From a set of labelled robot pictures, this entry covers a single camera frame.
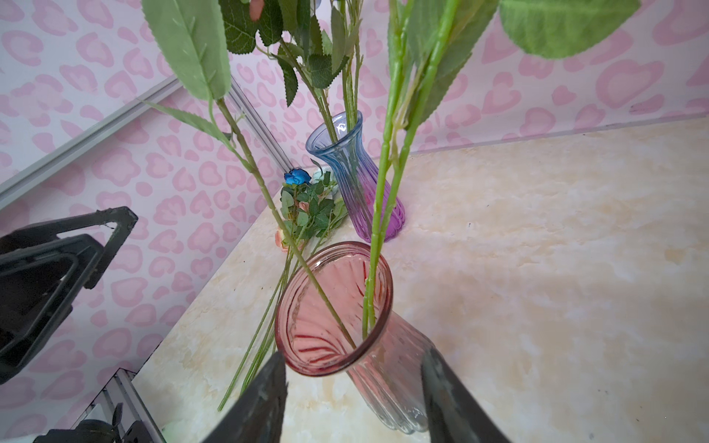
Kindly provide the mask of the red grey glass vase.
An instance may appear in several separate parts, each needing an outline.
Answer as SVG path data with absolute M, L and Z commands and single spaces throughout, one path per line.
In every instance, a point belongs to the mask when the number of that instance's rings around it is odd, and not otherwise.
M 404 434 L 428 430 L 421 365 L 434 344 L 393 310 L 393 275 L 377 266 L 375 324 L 362 330 L 369 245 L 325 247 L 290 280 L 275 319 L 275 343 L 286 365 L 321 378 L 346 373 L 367 406 Z

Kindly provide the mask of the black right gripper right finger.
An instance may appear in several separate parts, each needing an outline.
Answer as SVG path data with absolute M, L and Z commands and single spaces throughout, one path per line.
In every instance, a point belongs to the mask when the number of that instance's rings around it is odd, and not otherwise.
M 510 442 L 436 348 L 424 353 L 421 378 L 432 443 Z

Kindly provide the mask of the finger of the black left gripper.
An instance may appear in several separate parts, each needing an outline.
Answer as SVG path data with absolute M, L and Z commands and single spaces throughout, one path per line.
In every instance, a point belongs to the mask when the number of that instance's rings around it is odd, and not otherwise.
M 79 259 L 79 270 L 84 273 L 81 286 L 92 289 L 101 280 L 137 222 L 138 215 L 124 206 L 31 224 L 1 238 L 1 262 L 29 258 L 32 253 L 42 257 L 70 254 Z M 111 223 L 114 230 L 104 245 L 89 234 L 70 235 L 81 229 Z
M 1 382 L 27 367 L 72 311 L 81 286 L 70 254 L 1 262 Z

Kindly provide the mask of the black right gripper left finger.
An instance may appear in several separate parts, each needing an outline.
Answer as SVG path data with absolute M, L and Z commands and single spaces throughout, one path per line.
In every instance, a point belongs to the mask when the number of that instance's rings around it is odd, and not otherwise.
M 276 352 L 204 442 L 280 442 L 286 399 L 284 355 Z

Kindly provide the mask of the cream and red rose stem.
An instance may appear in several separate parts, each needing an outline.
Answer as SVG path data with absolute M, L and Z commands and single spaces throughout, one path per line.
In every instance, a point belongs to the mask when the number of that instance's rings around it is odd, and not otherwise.
M 144 1 L 143 16 L 169 68 L 188 93 L 208 106 L 207 117 L 155 104 L 153 109 L 219 140 L 256 180 L 268 205 L 273 198 L 226 97 L 230 55 L 221 1 Z

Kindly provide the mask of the purple blue glass vase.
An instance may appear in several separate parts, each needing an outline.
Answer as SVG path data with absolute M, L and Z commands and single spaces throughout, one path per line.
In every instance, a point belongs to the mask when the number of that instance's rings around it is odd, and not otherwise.
M 363 145 L 363 116 L 358 114 L 356 125 L 349 129 L 342 112 L 334 116 L 332 127 L 336 142 L 330 138 L 328 127 L 321 125 L 308 137 L 306 150 L 330 166 L 356 233 L 369 242 L 379 170 Z

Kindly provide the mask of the pink double rose stem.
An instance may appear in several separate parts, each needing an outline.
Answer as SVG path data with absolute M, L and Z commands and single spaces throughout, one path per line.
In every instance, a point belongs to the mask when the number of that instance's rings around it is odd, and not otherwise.
M 359 77 L 364 56 L 360 46 L 362 1 L 330 2 L 330 29 L 317 17 L 315 1 L 231 1 L 219 3 L 227 48 L 234 55 L 256 50 L 278 63 L 284 75 L 286 103 L 304 84 L 313 97 L 333 142 L 343 135 L 333 121 L 329 90 L 341 79 L 344 133 L 358 122 Z

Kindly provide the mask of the green leafy flower stem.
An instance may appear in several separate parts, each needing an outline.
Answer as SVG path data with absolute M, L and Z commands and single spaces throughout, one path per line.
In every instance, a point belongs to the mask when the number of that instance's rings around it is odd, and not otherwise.
M 387 101 L 370 241 L 362 334 L 373 332 L 377 267 L 418 128 L 438 108 L 493 18 L 526 55 L 578 55 L 615 32 L 638 1 L 391 1 Z

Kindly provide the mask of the blue flower stem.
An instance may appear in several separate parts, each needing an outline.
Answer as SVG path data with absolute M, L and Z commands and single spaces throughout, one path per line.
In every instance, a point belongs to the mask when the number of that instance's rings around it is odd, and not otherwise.
M 311 180 L 310 174 L 301 168 L 294 168 L 284 174 L 284 184 L 288 186 L 309 185 Z

